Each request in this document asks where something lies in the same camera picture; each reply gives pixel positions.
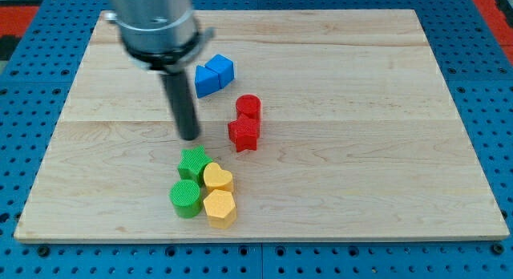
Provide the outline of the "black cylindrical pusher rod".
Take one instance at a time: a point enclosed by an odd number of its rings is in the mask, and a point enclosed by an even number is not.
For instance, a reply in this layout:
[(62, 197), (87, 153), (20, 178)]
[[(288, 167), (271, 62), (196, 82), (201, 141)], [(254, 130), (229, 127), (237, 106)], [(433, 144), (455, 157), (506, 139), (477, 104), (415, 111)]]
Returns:
[(197, 139), (200, 125), (186, 72), (160, 74), (160, 79), (180, 138)]

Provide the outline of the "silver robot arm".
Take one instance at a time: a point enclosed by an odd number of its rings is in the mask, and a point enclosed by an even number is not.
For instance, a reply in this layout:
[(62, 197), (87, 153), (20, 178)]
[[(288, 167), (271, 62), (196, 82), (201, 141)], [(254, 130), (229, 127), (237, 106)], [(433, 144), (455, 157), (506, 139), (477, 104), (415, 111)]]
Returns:
[(200, 28), (192, 0), (109, 2), (111, 21), (126, 52), (142, 68), (159, 73), (180, 138), (195, 140), (200, 124), (186, 67), (215, 36), (215, 29)]

